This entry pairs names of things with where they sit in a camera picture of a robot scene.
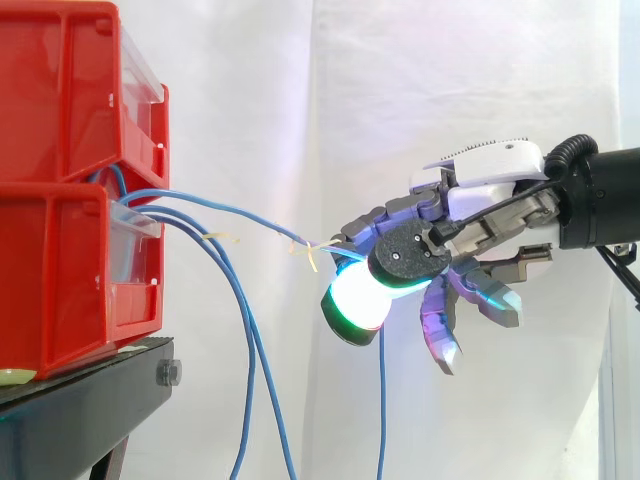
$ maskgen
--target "blue cable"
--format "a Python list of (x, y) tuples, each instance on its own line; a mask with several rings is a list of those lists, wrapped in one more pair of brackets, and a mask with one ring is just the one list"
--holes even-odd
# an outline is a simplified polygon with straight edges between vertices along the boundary
[[(189, 224), (195, 230), (199, 231), (202, 235), (205, 235), (207, 233), (207, 230), (202, 225), (200, 225), (195, 219), (193, 219), (192, 217), (190, 217), (185, 213), (182, 213), (178, 210), (174, 210), (173, 208), (161, 207), (159, 205), (142, 205), (139, 207), (135, 207), (134, 210), (140, 213), (162, 213), (166, 215), (171, 215)], [(224, 262), (227, 268), (229, 268), (232, 275), (237, 280), (238, 276), (234, 271), (233, 266), (231, 265), (231, 261), (227, 256), (227, 252), (225, 252), (220, 242), (218, 242), (215, 238), (210, 238), (209, 242), (213, 245), (213, 248), (215, 248), (215, 250), (218, 252), (218, 255), (220, 256), (221, 260)], [(242, 291), (242, 297), (244, 298), (245, 304), (247, 305), (249, 318), (253, 319), (253, 312), (251, 311), (251, 308), (248, 305), (247, 297), (244, 294), (244, 291), (242, 290), (242, 286), (240, 286), (240, 290)], [(233, 470), (231, 471), (231, 479), (237, 478), (238, 474), (240, 473), (240, 467), (242, 466), (242, 461), (244, 460), (244, 456), (247, 451), (247, 444), (249, 442), (249, 425), (251, 423), (251, 409), (253, 406), (253, 390), (254, 390), (255, 374), (256, 374), (256, 351), (253, 343), (253, 334), (251, 333), (251, 325), (250, 325), (250, 322), (244, 321), (244, 318), (243, 318), (243, 324), (244, 324), (245, 336), (247, 337), (247, 346), (249, 348), (249, 374), (247, 378), (247, 394), (245, 397), (245, 404), (244, 404), (244, 417), (242, 421), (242, 435), (240, 438), (240, 448), (238, 449), (238, 455), (236, 457), (236, 461), (233, 464)]]
[[(120, 167), (118, 165), (115, 164), (111, 164), (109, 165), (109, 169), (113, 172), (113, 174), (116, 176), (116, 180), (118, 182), (118, 189), (120, 190), (120, 197), (124, 197), (127, 195), (127, 183), (124, 180), (124, 174), (122, 173), (122, 170), (120, 169)], [(102, 170), (98, 170), (95, 173), (92, 173), (91, 176), (89, 176), (89, 178), (87, 179), (87, 182), (89, 183), (96, 183), (98, 181), (98, 177), (100, 176), (100, 174), (102, 173)]]
[[(232, 207), (230, 205), (225, 205), (223, 203), (217, 203), (217, 202), (212, 202), (210, 200), (207, 200), (205, 198), (202, 197), (198, 197), (196, 195), (191, 195), (189, 193), (183, 193), (183, 192), (177, 192), (175, 190), (164, 190), (164, 189), (155, 189), (155, 188), (147, 188), (147, 189), (143, 189), (143, 190), (136, 190), (135, 192), (131, 192), (128, 195), (124, 195), (123, 197), (120, 198), (120, 200), (118, 200), (120, 203), (123, 203), (124, 205), (127, 205), (129, 202), (133, 201), (133, 200), (138, 200), (140, 198), (147, 198), (147, 197), (171, 197), (171, 198), (177, 198), (180, 200), (186, 200), (188, 202), (192, 202), (198, 205), (202, 205), (204, 207), (208, 207), (208, 208), (212, 208), (214, 210), (222, 210), (224, 212), (229, 212), (229, 213), (235, 213), (237, 215), (241, 215), (243, 217), (246, 217), (250, 220), (253, 220), (254, 222), (259, 223), (260, 225), (263, 225), (267, 228), (270, 228), (272, 230), (275, 230), (276, 232), (279, 232), (287, 237), (289, 237), (291, 240), (298, 242), (302, 245), (307, 245), (307, 241), (305, 239), (303, 239), (302, 237), (300, 237), (299, 235), (296, 235), (295, 233), (291, 232), (290, 230), (287, 230), (286, 228), (281, 227), (278, 224), (275, 224), (273, 222), (270, 222), (269, 220), (265, 220), (264, 218), (248, 212), (247, 210), (243, 210), (241, 208), (237, 208), (237, 207)], [(364, 255), (360, 255), (359, 253), (356, 252), (352, 252), (350, 250), (345, 250), (342, 248), (337, 248), (337, 247), (332, 247), (332, 246), (328, 246), (328, 247), (323, 247), (323, 250), (327, 251), (327, 252), (333, 252), (333, 253), (337, 253), (340, 255), (343, 255), (345, 257), (349, 257), (349, 258), (353, 258), (355, 260), (364, 260), (366, 257)]]
[(289, 441), (287, 440), (287, 432), (284, 425), (284, 419), (282, 418), (282, 411), (280, 409), (280, 402), (278, 401), (278, 394), (276, 393), (276, 387), (273, 381), (273, 376), (271, 375), (271, 369), (269, 367), (269, 361), (264, 350), (264, 345), (262, 343), (262, 337), (260, 336), (260, 330), (258, 329), (253, 315), (250, 313), (246, 299), (243, 296), (244, 294), (238, 278), (234, 276), (232, 271), (227, 267), (227, 265), (225, 265), (222, 259), (211, 249), (211, 247), (209, 247), (202, 236), (198, 235), (193, 229), (173, 218), (159, 215), (149, 215), (149, 217), (158, 222), (172, 225), (189, 235), (207, 252), (207, 254), (213, 259), (214, 262), (216, 262), (216, 264), (223, 271), (224, 275), (227, 277), (227, 280), (229, 281), (229, 284), (233, 289), (236, 299), (238, 300), (238, 304), (240, 305), (243, 321), (248, 321), (249, 325), (251, 326), (251, 332), (253, 333), (253, 339), (255, 341), (256, 348), (258, 349), (258, 356), (260, 358), (260, 363), (262, 363), (264, 377), (267, 382), (267, 389), (269, 390), (269, 396), (271, 397), (271, 403), (273, 405), (273, 411), (276, 417), (276, 423), (278, 425), (278, 433), (280, 434), (280, 443), (282, 444), (282, 453), (287, 465), (287, 471), (289, 472), (289, 478), (291, 480), (297, 480), (295, 468), (293, 465), (293, 459), (291, 458), (291, 451), (289, 449)]
[(380, 451), (377, 480), (382, 480), (384, 452), (387, 447), (387, 375), (384, 366), (384, 325), (380, 328)]

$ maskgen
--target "metal bolt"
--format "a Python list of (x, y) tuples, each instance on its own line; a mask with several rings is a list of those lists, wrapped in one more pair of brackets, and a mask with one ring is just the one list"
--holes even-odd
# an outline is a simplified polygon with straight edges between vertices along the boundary
[(156, 381), (165, 387), (177, 387), (182, 380), (182, 362), (180, 360), (161, 360), (158, 365)]

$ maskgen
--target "white fabric curtain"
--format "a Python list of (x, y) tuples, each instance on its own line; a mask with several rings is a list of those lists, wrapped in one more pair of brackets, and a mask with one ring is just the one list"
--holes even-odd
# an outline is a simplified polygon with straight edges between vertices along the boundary
[[(413, 171), (467, 144), (528, 136), (549, 150), (589, 133), (602, 150), (618, 145), (617, 1), (118, 3), (171, 92), (172, 187), (314, 240), (406, 194)], [(241, 239), (229, 254), (264, 337), (299, 478), (374, 478), (378, 352), (326, 326), (330, 258), (317, 258), (314, 274), (277, 234), (181, 207)], [(169, 231), (166, 252), (162, 334), (176, 337), (183, 383), (133, 434), (122, 478), (227, 478), (247, 370), (239, 310), (188, 238)], [(465, 365), (453, 378), (424, 345), (420, 298), (394, 306), (385, 478), (548, 478), (596, 378), (610, 289), (592, 252), (554, 258), (546, 276), (515, 287), (520, 329), (460, 302)], [(257, 379), (240, 478), (284, 479)]]

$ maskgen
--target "white light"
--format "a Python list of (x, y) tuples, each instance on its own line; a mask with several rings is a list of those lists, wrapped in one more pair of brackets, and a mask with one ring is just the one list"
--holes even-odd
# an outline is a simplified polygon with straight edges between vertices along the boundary
[(391, 288), (378, 282), (367, 262), (348, 265), (331, 284), (336, 307), (351, 323), (367, 330), (377, 330), (391, 309), (391, 301), (425, 288), (431, 281), (412, 287)]

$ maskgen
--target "red plastic storage bin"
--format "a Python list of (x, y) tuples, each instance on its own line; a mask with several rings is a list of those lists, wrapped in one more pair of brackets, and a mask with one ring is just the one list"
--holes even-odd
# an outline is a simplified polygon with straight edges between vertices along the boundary
[(0, 1), (0, 182), (167, 188), (168, 91), (106, 2)]
[(94, 184), (0, 184), (0, 218), (0, 384), (98, 360), (162, 326), (160, 224)]

